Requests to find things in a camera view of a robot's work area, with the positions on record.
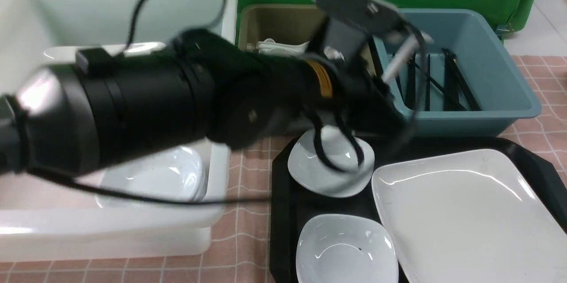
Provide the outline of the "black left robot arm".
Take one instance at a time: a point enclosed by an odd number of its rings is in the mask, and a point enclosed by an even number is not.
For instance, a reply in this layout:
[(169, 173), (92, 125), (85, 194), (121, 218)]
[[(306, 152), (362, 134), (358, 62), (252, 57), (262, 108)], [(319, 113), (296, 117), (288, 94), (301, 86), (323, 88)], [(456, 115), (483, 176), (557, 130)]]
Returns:
[(1, 173), (77, 178), (203, 139), (240, 150), (300, 117), (389, 134), (397, 152), (413, 124), (388, 92), (361, 58), (246, 52), (205, 29), (150, 54), (87, 48), (1, 97)]

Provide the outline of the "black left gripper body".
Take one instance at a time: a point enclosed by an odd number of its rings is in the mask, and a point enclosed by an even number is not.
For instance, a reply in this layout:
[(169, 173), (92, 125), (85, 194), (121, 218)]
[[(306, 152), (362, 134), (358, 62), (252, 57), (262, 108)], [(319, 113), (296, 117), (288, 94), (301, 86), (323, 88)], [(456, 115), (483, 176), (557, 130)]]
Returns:
[(350, 62), (307, 59), (318, 88), (306, 104), (306, 119), (313, 126), (339, 127), (357, 133), (397, 135), (407, 120), (393, 105), (389, 86), (367, 71), (364, 59)]

